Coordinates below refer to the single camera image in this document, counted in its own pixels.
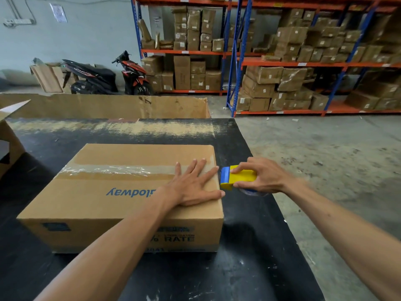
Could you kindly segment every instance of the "box flap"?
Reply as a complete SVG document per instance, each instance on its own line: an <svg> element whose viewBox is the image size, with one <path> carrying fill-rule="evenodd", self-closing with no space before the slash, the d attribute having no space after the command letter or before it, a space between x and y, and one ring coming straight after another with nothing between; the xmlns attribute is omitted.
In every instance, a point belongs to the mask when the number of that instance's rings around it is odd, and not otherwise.
<svg viewBox="0 0 401 301"><path fill-rule="evenodd" d="M18 218L122 219L173 178L177 161L184 171L194 158L207 159L204 171L216 165L213 146L86 144ZM217 175L205 185L216 189ZM221 200L179 206L167 216L222 218Z"/></svg>
<svg viewBox="0 0 401 301"><path fill-rule="evenodd" d="M6 119L8 116L17 111L19 108L26 105L29 101L30 100L18 102L11 106L3 107L2 109L0 109L0 121Z"/></svg>

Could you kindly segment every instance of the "hand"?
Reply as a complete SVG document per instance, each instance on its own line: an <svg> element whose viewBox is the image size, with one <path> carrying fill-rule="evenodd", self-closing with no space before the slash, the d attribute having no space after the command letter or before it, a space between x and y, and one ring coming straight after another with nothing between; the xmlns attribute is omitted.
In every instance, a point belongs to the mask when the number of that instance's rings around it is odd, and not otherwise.
<svg viewBox="0 0 401 301"><path fill-rule="evenodd" d="M239 173L242 170L253 170L258 176L253 182L235 182L234 187L253 189L260 192L283 192L285 185L294 177L280 167L275 161L263 157L248 157L247 162L241 162L231 173Z"/></svg>
<svg viewBox="0 0 401 301"><path fill-rule="evenodd" d="M209 201L211 199L221 199L225 196L222 190L205 191L204 185L217 173L218 167L214 167L207 173L198 176L206 165L206 159L200 162L196 159L192 161L187 170L181 175L181 165L177 162L175 176L167 185L158 188L156 192L164 192L173 198L173 205L190 206Z"/></svg>

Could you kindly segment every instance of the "paper sheet on wall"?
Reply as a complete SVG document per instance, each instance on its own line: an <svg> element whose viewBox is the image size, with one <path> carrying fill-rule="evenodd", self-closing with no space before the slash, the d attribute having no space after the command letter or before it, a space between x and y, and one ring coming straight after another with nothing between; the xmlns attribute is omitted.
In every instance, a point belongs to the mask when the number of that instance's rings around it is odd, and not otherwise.
<svg viewBox="0 0 401 301"><path fill-rule="evenodd" d="M67 17L65 16L64 9L61 5L50 3L51 10L53 11L53 15L59 23L68 23Z"/></svg>

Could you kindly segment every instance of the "motorcycle wheel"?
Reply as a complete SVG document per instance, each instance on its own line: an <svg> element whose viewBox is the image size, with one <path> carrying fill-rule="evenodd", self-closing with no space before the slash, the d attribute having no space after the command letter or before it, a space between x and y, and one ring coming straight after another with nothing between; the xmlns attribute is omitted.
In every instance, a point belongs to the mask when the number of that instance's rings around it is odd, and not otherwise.
<svg viewBox="0 0 401 301"><path fill-rule="evenodd" d="M153 89L152 86L147 83L146 81L143 82L143 85L137 84L133 88L133 94L134 95L146 95L146 96L152 96Z"/></svg>

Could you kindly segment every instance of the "finger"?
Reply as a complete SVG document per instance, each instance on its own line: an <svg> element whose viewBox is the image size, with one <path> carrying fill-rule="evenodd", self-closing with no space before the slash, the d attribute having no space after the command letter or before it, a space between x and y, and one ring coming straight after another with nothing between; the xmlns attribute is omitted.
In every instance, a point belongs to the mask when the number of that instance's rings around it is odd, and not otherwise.
<svg viewBox="0 0 401 301"><path fill-rule="evenodd" d="M184 174L190 174L194 169L195 169L195 166L197 165L197 159L195 158L191 163L190 163L190 165L188 166L188 168L187 168L187 170L185 171L185 173Z"/></svg>
<svg viewBox="0 0 401 301"><path fill-rule="evenodd" d="M223 190L202 191L199 199L205 202L211 199L221 199L223 196L225 196L225 192Z"/></svg>
<svg viewBox="0 0 401 301"><path fill-rule="evenodd" d="M218 166L199 177L202 186L206 184L218 171Z"/></svg>
<svg viewBox="0 0 401 301"><path fill-rule="evenodd" d="M175 177L179 177L181 175L181 164L179 162L176 163L174 174Z"/></svg>
<svg viewBox="0 0 401 301"><path fill-rule="evenodd" d="M258 164L255 164L253 162L240 162L238 167L233 168L230 170L230 173L239 173L242 170L253 170L253 171L258 171L257 169L259 169Z"/></svg>
<svg viewBox="0 0 401 301"><path fill-rule="evenodd" d="M242 189L255 189L255 182L244 182L239 181L233 184L235 188L242 188Z"/></svg>
<svg viewBox="0 0 401 301"><path fill-rule="evenodd" d="M200 162L197 163L197 165L195 166L195 169L192 171L192 173L194 175L198 176L202 172L205 165L206 165L206 159L203 158L200 160Z"/></svg>

